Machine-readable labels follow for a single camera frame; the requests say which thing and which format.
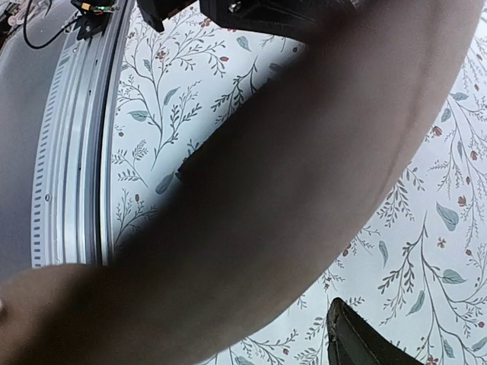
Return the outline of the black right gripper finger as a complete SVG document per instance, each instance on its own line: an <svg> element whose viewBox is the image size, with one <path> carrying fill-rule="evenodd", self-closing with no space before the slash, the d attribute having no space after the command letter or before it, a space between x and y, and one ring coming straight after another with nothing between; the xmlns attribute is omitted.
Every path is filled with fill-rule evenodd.
<svg viewBox="0 0 487 365"><path fill-rule="evenodd" d="M326 315L331 365L415 365L418 361L391 344L345 301L335 298Z"/></svg>

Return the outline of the brown cardboard box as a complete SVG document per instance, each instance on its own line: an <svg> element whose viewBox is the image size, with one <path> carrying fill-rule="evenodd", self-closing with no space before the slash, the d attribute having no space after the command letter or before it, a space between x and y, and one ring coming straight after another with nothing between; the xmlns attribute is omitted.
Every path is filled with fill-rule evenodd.
<svg viewBox="0 0 487 365"><path fill-rule="evenodd" d="M3 364L195 364L259 331L384 200L452 88L481 1L372 1L198 150L161 215L108 267L1 287Z"/></svg>

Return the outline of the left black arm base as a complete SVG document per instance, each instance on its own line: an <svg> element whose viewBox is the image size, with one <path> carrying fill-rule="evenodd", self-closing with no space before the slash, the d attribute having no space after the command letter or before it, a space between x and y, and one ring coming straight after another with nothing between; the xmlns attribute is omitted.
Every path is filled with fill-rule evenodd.
<svg viewBox="0 0 487 365"><path fill-rule="evenodd" d="M80 12L80 18L75 22L77 40L89 40L105 33L111 18L122 9L125 1L71 0L70 4Z"/></svg>

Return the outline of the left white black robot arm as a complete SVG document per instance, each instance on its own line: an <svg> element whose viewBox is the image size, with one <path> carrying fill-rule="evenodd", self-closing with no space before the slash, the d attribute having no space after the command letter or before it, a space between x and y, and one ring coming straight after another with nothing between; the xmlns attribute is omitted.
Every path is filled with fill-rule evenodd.
<svg viewBox="0 0 487 365"><path fill-rule="evenodd" d="M221 28L265 33L306 42L312 29L353 14L353 1L199 0L199 10Z"/></svg>

